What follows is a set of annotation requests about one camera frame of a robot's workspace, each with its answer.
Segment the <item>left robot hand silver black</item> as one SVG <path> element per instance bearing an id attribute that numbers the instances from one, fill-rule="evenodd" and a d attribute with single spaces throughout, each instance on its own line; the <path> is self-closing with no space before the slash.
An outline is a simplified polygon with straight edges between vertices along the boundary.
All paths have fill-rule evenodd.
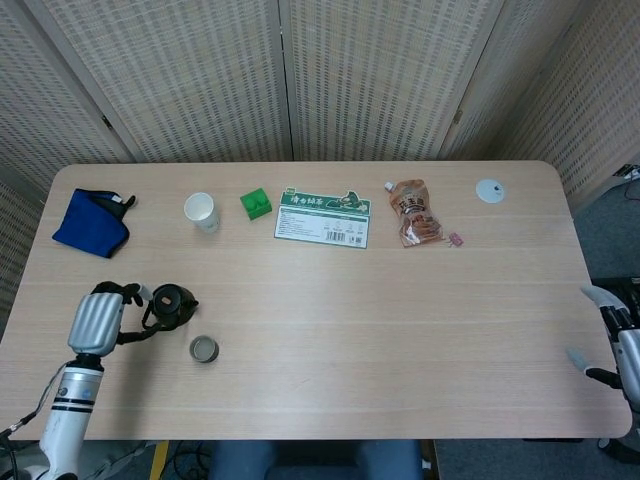
<path id="1" fill-rule="evenodd" d="M 99 283 L 85 295 L 75 314 L 68 338 L 68 346 L 78 355 L 105 357 L 117 345 L 144 341 L 153 336 L 158 327 L 142 332 L 122 332 L 124 307 L 132 303 L 142 307 L 151 305 L 150 290 L 138 283 L 124 286 L 112 281 Z"/>

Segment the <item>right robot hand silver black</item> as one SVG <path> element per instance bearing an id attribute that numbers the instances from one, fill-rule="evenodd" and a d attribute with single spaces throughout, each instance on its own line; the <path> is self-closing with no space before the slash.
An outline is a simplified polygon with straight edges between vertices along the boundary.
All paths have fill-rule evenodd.
<path id="1" fill-rule="evenodd" d="M 599 309 L 604 320 L 616 371 L 591 365 L 576 349 L 568 348 L 567 357 L 578 371 L 612 389 L 621 390 L 633 410 L 639 410 L 639 323 L 626 304 L 610 291 L 588 285 L 582 293 Z"/>

